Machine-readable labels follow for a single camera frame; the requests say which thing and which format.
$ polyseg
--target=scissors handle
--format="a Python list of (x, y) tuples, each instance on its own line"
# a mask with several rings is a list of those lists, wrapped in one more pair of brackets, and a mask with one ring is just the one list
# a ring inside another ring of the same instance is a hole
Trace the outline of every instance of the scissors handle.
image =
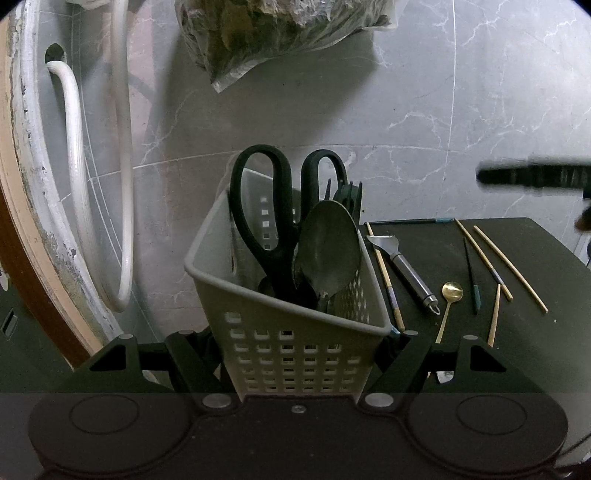
[(332, 150), (315, 150), (306, 157), (301, 166), (301, 208), (300, 224), (319, 201), (318, 165), (320, 160), (328, 158), (335, 168), (337, 185), (347, 183), (347, 170), (340, 157)]
[[(255, 153), (266, 155), (273, 165), (273, 211), (278, 234), (277, 246), (273, 250), (265, 250), (252, 234), (242, 208), (242, 173), (246, 162)], [(229, 203), (236, 228), (265, 271), (276, 297), (297, 303), (291, 264), (298, 241), (298, 228), (293, 220), (291, 167), (284, 154), (270, 145), (253, 145), (240, 153), (232, 170)]]

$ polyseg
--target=plastic basket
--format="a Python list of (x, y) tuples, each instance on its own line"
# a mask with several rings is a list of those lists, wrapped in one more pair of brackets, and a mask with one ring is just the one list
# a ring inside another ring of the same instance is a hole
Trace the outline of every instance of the plastic basket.
[[(277, 243), (272, 179), (243, 173), (242, 204), (252, 233)], [(294, 190), (294, 205), (300, 192)], [(359, 398), (390, 321), (361, 236), (362, 261), (335, 297), (336, 316), (256, 291), (262, 268), (230, 221), (227, 193), (214, 203), (185, 258), (236, 392), (245, 395), (349, 394)]]

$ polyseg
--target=white hose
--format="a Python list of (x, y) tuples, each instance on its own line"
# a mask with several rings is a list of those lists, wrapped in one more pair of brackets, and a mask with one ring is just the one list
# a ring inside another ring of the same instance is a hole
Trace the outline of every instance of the white hose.
[(66, 106), (66, 134), (70, 188), (74, 203), (80, 249), (96, 291), (107, 307), (122, 312), (129, 304), (133, 279), (134, 256), (134, 191), (132, 175), (131, 112), (127, 72), (127, 7), (128, 0), (115, 0), (111, 17), (111, 57), (113, 91), (119, 134), (119, 162), (121, 168), (121, 197), (123, 211), (123, 247), (121, 280), (116, 297), (108, 293), (103, 276), (96, 231), (90, 211), (86, 186), (86, 162), (82, 137), (82, 110), (78, 84), (72, 69), (62, 61), (50, 61), (47, 68), (61, 81)]

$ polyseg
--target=metal bolt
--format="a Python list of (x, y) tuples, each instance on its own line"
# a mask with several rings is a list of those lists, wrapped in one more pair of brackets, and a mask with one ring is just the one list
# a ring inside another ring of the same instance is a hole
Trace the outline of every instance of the metal bolt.
[(394, 403), (394, 399), (392, 395), (388, 395), (387, 393), (370, 393), (365, 397), (365, 403), (373, 408), (386, 408)]
[(305, 407), (305, 406), (303, 406), (303, 405), (294, 405), (294, 406), (291, 408), (291, 411), (292, 411), (293, 413), (305, 413), (305, 412), (306, 412), (306, 407)]
[(230, 395), (225, 393), (210, 393), (202, 402), (208, 408), (226, 408), (232, 405)]

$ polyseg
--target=spoon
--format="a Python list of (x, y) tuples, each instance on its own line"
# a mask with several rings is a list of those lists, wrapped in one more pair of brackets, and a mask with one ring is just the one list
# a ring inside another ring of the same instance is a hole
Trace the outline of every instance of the spoon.
[(301, 227), (297, 261), (319, 296), (316, 310), (326, 311), (329, 298), (345, 288), (361, 263), (357, 227), (339, 202), (323, 200)]
[(437, 334), (437, 339), (435, 340), (435, 343), (441, 343), (441, 339), (443, 337), (443, 330), (445, 329), (445, 324), (447, 322), (447, 314), (449, 313), (449, 307), (452, 306), (452, 303), (460, 301), (464, 295), (462, 286), (454, 281), (447, 282), (441, 289), (441, 293), (443, 295), (443, 298), (445, 298), (447, 301), (447, 307), (445, 308), (445, 314), (443, 315), (443, 320), (441, 321), (441, 326), (439, 327), (439, 333)]

